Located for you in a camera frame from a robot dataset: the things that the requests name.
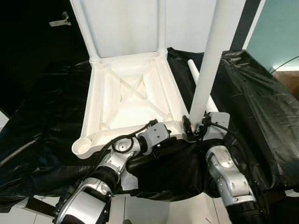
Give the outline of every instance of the white wall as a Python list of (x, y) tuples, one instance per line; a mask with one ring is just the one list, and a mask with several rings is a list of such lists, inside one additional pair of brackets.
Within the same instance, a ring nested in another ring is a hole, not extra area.
[(8, 122), (7, 116), (5, 116), (1, 111), (0, 111), (0, 131), (1, 128), (4, 127), (4, 125)]
[[(157, 49), (157, 0), (79, 0), (100, 57)], [(233, 40), (245, 0), (227, 0), (231, 18), (223, 49)], [(167, 0), (168, 47), (204, 52), (216, 0)]]

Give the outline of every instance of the floor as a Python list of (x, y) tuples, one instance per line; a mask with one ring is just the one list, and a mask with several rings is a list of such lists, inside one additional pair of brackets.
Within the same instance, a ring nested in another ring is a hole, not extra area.
[[(47, 197), (42, 201), (53, 206), (58, 202), (59, 197)], [(9, 213), (0, 214), (0, 223), (5, 224), (52, 224), (52, 219), (26, 211), (19, 208), (12, 208)]]
[(274, 77), (299, 100), (299, 71), (277, 71)]
[[(58, 202), (58, 199), (59, 199), (58, 197), (47, 197), (42, 200), (45, 201), (46, 203), (55, 206), (55, 204)], [(188, 217), (188, 223), (231, 224), (221, 198), (211, 199), (211, 198), (207, 198), (205, 194), (200, 194), (189, 200), (192, 200), (192, 203), (190, 203), (189, 205), (191, 205), (193, 209), (198, 212), (193, 213), (194, 214), (193, 216), (196, 217), (192, 217), (192, 215), (187, 214), (188, 216), (190, 216), (190, 218)], [(212, 202), (210, 208), (205, 204), (207, 200)], [(143, 218), (141, 217), (142, 212), (140, 212), (140, 210), (143, 207), (146, 207), (147, 214), (148, 214), (146, 220), (149, 223), (174, 224), (177, 223), (178, 218), (171, 213), (173, 211), (177, 213), (178, 210), (181, 210), (183, 207), (186, 207), (186, 204), (183, 204), (184, 203), (183, 201), (175, 202), (175, 203), (172, 204), (173, 207), (169, 208), (167, 202), (155, 202), (152, 200), (136, 198), (136, 197), (117, 196), (113, 203), (114, 208), (111, 208), (111, 214), (114, 214), (114, 216), (113, 218), (110, 219), (108, 224), (121, 224), (124, 218), (130, 219), (132, 223), (140, 223), (138, 220)], [(10, 213), (0, 214), (0, 223), (52, 224), (52, 219), (20, 208), (12, 208)]]

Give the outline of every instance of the metal bracket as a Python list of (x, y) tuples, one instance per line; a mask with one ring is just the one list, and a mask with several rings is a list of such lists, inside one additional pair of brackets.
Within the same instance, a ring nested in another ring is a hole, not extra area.
[[(218, 123), (219, 125), (228, 128), (230, 118), (229, 113), (211, 112), (209, 113), (209, 116), (211, 117), (211, 122)], [(226, 133), (227, 132), (221, 128), (209, 126), (203, 140), (223, 139)]]
[(152, 152), (153, 146), (169, 138), (169, 132), (165, 124), (159, 122), (147, 128), (147, 130), (138, 135), (146, 140), (148, 150), (143, 155), (149, 155)]
[(66, 11), (64, 11), (61, 15), (61, 17), (63, 18), (62, 20), (57, 20), (57, 21), (52, 21), (49, 22), (51, 27), (57, 27), (57, 26), (62, 26), (62, 25), (71, 25), (71, 22), (69, 21), (69, 15), (67, 14)]

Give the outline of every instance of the black plastic sheet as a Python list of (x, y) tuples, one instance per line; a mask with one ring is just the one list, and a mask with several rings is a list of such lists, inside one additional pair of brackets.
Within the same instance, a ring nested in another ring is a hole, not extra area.
[[(168, 62), (188, 110), (195, 90), (187, 65), (190, 58), (199, 68), (203, 54), (168, 49)], [(71, 152), (82, 128), (90, 74), (88, 62), (52, 63), (0, 133), (0, 212), (25, 197), (63, 195), (92, 164), (95, 155), (80, 160)], [(284, 86), (248, 53), (227, 52), (212, 97), (220, 111), (231, 114), (230, 128), (250, 147), (254, 178), (262, 188), (298, 186), (299, 105)], [(225, 144), (246, 171), (238, 143), (227, 135)], [(203, 191), (218, 196), (207, 171), (205, 145), (180, 140), (167, 149), (175, 153), (135, 164), (139, 189), (132, 195), (164, 201)]]
[(71, 152), (85, 112), (91, 67), (49, 65), (0, 133), (0, 208), (25, 197), (60, 196), (82, 178), (92, 158)]
[[(168, 63), (188, 110), (195, 84), (187, 60), (193, 59), (200, 69), (202, 58), (203, 54), (168, 49)], [(246, 51), (224, 52), (211, 96), (219, 111), (231, 115), (229, 128), (249, 146), (254, 179), (261, 188), (298, 186), (299, 103), (285, 87)], [(226, 135), (225, 143), (246, 170), (238, 142)]]

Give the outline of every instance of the white cylinder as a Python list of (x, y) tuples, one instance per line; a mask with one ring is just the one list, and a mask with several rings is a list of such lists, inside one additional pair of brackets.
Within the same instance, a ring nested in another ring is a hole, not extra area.
[[(194, 80), (195, 84), (197, 84), (197, 81), (198, 81), (198, 78), (199, 78), (199, 72), (198, 72), (198, 70), (196, 68), (196, 65), (195, 65), (195, 63), (192, 59), (188, 60), (188, 66), (189, 66), (189, 69), (191, 71), (193, 80)], [(218, 108), (216, 107), (216, 104), (214, 103), (211, 95), (209, 96), (209, 100), (208, 100), (207, 105), (206, 105), (206, 112), (207, 113), (209, 113), (209, 112), (218, 112)]]
[(160, 54), (166, 53), (166, 0), (158, 0), (158, 49)]
[(232, 8), (231, 1), (217, 0), (216, 2), (206, 50), (200, 68), (200, 76), (197, 81), (190, 110), (189, 119), (193, 128), (201, 124), (202, 117), (206, 110), (223, 51), (222, 40), (225, 38), (227, 32), (227, 17), (230, 15)]
[(93, 38), (91, 36), (88, 23), (85, 19), (85, 15), (80, 0), (71, 0), (71, 6), (73, 7), (76, 20), (78, 22), (79, 28), (81, 30), (81, 34), (85, 42), (86, 49), (89, 54), (89, 61), (91, 63), (96, 62), (100, 60), (100, 57), (98, 56), (98, 53), (93, 44)]

